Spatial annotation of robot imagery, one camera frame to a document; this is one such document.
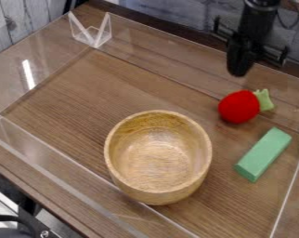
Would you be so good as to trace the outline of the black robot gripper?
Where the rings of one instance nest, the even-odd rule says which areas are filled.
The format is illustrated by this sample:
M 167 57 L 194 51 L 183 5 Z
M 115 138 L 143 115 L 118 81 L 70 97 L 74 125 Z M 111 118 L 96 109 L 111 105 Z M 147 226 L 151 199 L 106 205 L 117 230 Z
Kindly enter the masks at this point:
M 257 61 L 282 66 L 289 46 L 271 44 L 271 26 L 279 0 L 242 0 L 243 7 L 231 28 L 219 16 L 213 20 L 211 34 L 226 44 L 226 69 L 234 77 L 242 77 Z

